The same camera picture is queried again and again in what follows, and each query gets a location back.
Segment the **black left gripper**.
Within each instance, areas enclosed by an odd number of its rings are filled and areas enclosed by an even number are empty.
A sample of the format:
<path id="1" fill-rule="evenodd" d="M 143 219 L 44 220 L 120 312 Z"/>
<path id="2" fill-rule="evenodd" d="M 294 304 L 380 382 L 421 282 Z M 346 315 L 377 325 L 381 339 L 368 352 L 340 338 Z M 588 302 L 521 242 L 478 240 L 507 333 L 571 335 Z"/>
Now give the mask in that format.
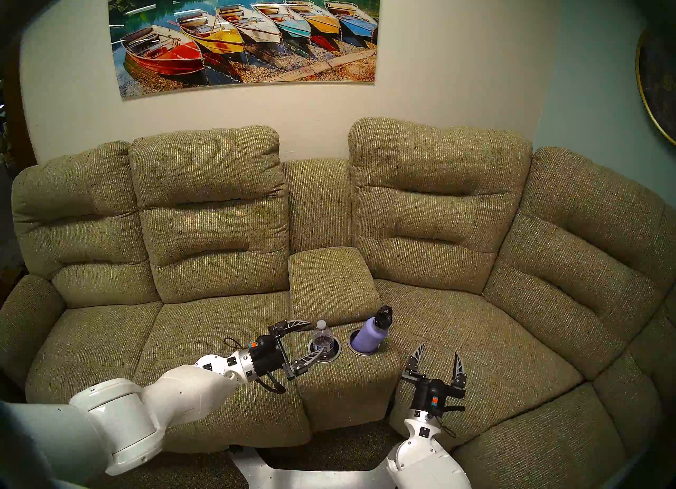
<path id="1" fill-rule="evenodd" d="M 314 324 L 304 320 L 282 320 L 268 327 L 269 335 L 260 335 L 250 344 L 248 350 L 251 371 L 247 371 L 247 382 L 263 384 L 260 378 L 277 370 L 283 370 L 289 381 L 299 378 L 313 367 L 325 351 L 319 347 L 306 356 L 290 361 L 283 347 L 283 338 L 293 332 L 303 332 L 314 328 Z"/>

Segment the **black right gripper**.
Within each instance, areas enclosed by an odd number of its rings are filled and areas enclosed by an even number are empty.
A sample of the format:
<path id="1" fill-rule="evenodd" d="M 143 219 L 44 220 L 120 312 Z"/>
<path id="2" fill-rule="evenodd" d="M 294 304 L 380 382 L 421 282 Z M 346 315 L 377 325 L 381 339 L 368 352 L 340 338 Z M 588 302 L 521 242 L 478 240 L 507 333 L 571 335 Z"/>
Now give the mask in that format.
<path id="1" fill-rule="evenodd" d="M 426 378 L 419 371 L 419 365 L 426 349 L 426 342 L 421 343 L 409 356 L 402 380 L 414 386 L 411 407 L 444 407 L 447 398 L 462 399 L 466 394 L 467 374 L 458 352 L 454 355 L 453 378 L 450 385 L 441 379 Z"/>

